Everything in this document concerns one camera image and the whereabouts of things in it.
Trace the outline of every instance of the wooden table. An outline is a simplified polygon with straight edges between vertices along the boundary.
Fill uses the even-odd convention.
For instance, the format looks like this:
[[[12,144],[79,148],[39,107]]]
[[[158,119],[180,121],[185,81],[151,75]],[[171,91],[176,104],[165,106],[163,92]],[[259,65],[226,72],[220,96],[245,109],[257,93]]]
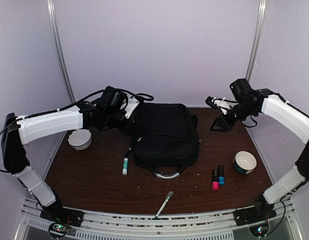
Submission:
[[[197,162],[172,180],[157,179],[147,169],[135,166],[129,156],[128,175],[122,175],[123,155],[130,137],[117,129],[101,137],[92,131],[89,148],[76,151],[63,140],[46,182],[66,207],[120,214],[155,215],[169,191],[174,194],[162,214],[200,213],[249,206],[269,186],[271,180],[244,126],[238,123],[228,133],[212,132],[210,126],[219,111],[191,108],[198,116],[200,152]],[[249,175],[237,173],[232,160],[238,151],[248,151],[257,159]],[[225,185],[212,191],[212,170],[224,165]],[[173,173],[175,167],[162,172]]]

